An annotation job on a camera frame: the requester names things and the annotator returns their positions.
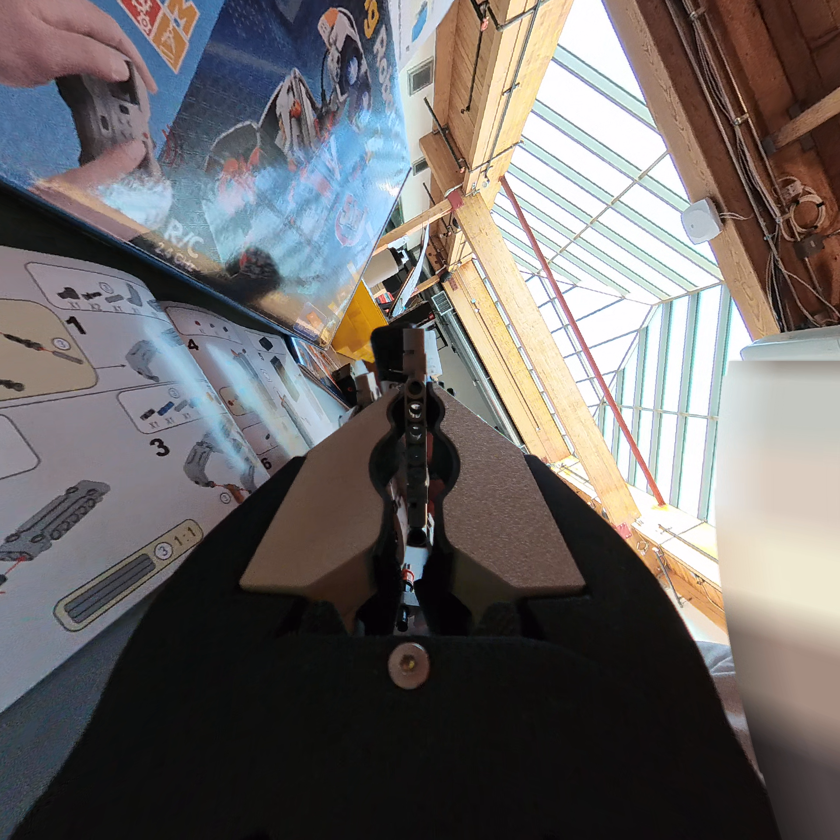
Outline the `white sensor box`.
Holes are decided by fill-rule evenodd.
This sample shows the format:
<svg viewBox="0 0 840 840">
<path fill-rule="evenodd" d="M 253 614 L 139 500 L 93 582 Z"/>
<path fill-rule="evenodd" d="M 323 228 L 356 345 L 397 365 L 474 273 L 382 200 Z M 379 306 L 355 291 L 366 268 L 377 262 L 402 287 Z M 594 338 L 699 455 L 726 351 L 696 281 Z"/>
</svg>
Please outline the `white sensor box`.
<svg viewBox="0 0 840 840">
<path fill-rule="evenodd" d="M 723 220 L 717 205 L 706 196 L 688 205 L 681 213 L 680 220 L 686 236 L 693 245 L 710 242 L 722 233 Z"/>
</svg>

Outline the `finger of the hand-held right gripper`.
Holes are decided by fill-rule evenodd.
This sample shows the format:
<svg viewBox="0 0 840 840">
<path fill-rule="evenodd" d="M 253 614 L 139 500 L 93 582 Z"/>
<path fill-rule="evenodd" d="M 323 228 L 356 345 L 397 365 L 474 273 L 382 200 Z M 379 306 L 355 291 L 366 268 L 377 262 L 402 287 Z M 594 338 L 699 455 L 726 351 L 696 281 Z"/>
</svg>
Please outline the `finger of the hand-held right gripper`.
<svg viewBox="0 0 840 840">
<path fill-rule="evenodd" d="M 382 396 L 375 373 L 369 369 L 368 364 L 364 360 L 355 360 L 353 362 L 353 383 L 356 405 L 359 410 L 363 410 Z"/>
</svg>

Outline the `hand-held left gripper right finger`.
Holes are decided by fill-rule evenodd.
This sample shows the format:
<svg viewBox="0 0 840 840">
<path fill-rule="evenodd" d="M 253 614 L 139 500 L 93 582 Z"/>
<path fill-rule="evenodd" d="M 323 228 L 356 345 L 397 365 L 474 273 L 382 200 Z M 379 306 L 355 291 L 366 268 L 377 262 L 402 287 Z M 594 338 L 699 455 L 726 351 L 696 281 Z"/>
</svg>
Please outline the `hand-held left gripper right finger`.
<svg viewBox="0 0 840 840">
<path fill-rule="evenodd" d="M 430 388 L 437 441 L 451 456 L 435 502 L 430 614 L 482 614 L 493 603 L 575 597 L 585 580 L 522 451 L 454 397 Z"/>
</svg>

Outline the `grey toy beam arm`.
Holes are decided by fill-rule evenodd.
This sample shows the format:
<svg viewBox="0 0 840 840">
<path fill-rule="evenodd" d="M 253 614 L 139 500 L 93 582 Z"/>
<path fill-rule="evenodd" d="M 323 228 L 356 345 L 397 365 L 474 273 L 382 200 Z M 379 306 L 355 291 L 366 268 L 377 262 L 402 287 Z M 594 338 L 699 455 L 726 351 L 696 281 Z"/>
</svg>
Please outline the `grey toy beam arm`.
<svg viewBox="0 0 840 840">
<path fill-rule="evenodd" d="M 423 577 L 434 544 L 434 521 L 428 508 L 428 406 L 430 375 L 427 368 L 426 333 L 423 329 L 397 328 L 397 370 L 401 385 L 402 419 L 396 430 L 403 441 L 399 475 L 402 479 L 406 534 L 403 539 L 401 591 L 395 615 L 395 634 L 407 634 L 422 612 L 416 584 Z"/>
</svg>

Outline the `yellow plastic bin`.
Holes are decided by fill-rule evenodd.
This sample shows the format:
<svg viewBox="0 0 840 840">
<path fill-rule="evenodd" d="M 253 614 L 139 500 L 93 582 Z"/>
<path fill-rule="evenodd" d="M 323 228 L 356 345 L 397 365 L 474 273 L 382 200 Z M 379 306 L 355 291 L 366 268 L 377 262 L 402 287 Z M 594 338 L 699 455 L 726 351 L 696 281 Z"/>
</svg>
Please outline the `yellow plastic bin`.
<svg viewBox="0 0 840 840">
<path fill-rule="evenodd" d="M 332 349 L 353 360 L 374 363 L 371 334 L 386 326 L 385 315 L 367 286 L 360 281 L 332 338 Z"/>
</svg>

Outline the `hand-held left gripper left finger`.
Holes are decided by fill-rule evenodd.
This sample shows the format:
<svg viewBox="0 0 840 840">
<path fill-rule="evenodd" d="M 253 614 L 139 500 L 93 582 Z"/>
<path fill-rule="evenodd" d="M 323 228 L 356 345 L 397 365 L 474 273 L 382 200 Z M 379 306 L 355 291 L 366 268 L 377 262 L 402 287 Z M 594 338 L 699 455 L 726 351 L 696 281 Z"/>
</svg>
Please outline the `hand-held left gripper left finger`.
<svg viewBox="0 0 840 840">
<path fill-rule="evenodd" d="M 327 601 L 354 624 L 375 590 L 371 551 L 384 502 L 370 462 L 392 430 L 395 398 L 384 395 L 308 452 L 239 581 L 244 590 Z"/>
</svg>

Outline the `large wooden ceiling beam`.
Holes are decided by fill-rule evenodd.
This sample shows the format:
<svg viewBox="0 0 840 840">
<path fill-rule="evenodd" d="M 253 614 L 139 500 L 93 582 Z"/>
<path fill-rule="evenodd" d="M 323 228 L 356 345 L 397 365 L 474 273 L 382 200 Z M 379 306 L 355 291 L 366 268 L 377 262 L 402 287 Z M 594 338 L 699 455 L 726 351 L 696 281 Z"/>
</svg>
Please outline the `large wooden ceiling beam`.
<svg viewBox="0 0 840 840">
<path fill-rule="evenodd" d="M 571 447 L 601 502 L 598 511 L 628 539 L 640 516 L 635 499 L 490 214 L 570 8 L 454 2 L 436 31 L 433 129 L 419 144 L 432 195 L 451 195 L 456 204 L 449 257 L 480 264 L 557 417 L 528 434 L 541 440 L 531 450 L 564 457 Z"/>
</svg>

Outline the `large blue toy box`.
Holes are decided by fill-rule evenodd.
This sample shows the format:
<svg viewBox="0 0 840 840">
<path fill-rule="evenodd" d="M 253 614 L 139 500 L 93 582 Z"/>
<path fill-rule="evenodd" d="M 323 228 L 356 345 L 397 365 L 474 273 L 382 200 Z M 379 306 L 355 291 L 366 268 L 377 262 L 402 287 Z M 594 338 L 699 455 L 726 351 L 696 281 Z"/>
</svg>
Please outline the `large blue toy box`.
<svg viewBox="0 0 840 840">
<path fill-rule="evenodd" d="M 1 11 L 2 181 L 329 344 L 408 171 L 391 3 Z"/>
</svg>

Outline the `wooden window sill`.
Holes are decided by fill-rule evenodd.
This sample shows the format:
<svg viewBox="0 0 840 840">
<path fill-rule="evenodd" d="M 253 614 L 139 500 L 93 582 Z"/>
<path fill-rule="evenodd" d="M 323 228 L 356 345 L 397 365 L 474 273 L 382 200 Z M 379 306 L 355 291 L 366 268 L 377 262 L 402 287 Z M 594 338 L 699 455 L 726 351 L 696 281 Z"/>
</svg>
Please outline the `wooden window sill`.
<svg viewBox="0 0 840 840">
<path fill-rule="evenodd" d="M 628 487 L 640 517 L 631 523 L 629 544 L 654 574 L 696 640 L 728 644 L 717 553 L 708 522 Z"/>
</svg>

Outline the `glass skylight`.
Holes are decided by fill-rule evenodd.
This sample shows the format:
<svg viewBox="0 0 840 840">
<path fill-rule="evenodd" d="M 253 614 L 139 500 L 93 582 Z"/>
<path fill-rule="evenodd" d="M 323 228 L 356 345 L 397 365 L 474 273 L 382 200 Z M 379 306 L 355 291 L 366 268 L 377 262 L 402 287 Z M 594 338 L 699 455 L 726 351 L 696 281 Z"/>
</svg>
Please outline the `glass skylight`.
<svg viewBox="0 0 840 840">
<path fill-rule="evenodd" d="M 507 180 L 663 497 L 715 525 L 721 385 L 751 340 L 603 2 L 573 2 Z"/>
</svg>

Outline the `white paper roll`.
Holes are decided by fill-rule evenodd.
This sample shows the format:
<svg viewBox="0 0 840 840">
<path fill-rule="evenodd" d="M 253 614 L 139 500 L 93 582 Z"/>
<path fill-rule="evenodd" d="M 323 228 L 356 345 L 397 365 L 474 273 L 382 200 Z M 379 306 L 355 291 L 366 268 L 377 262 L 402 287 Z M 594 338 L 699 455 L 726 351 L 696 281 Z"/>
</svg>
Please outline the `white paper roll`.
<svg viewBox="0 0 840 840">
<path fill-rule="evenodd" d="M 401 266 L 400 260 L 388 248 L 371 257 L 362 279 L 374 298 L 382 292 L 380 287 L 383 287 L 385 281 L 397 275 Z"/>
</svg>

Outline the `person's white shirt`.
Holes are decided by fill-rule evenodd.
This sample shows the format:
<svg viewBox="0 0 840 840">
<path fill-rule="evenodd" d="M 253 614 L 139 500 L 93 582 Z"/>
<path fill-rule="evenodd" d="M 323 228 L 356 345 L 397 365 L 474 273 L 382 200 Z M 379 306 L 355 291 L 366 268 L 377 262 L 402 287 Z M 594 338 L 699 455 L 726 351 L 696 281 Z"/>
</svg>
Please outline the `person's white shirt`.
<svg viewBox="0 0 840 840">
<path fill-rule="evenodd" d="M 730 728 L 739 740 L 753 769 L 760 774 L 739 693 L 732 649 L 729 645 L 705 640 L 697 640 L 696 645 L 715 685 Z"/>
</svg>

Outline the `white projector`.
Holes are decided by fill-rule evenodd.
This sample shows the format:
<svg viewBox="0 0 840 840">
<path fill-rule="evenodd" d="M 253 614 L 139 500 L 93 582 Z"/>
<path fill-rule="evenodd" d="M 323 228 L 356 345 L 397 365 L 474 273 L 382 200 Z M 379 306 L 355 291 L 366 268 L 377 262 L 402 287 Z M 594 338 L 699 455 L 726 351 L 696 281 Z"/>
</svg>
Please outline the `white projector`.
<svg viewBox="0 0 840 840">
<path fill-rule="evenodd" d="M 839 361 L 839 326 L 783 332 L 740 351 L 743 361 Z"/>
</svg>

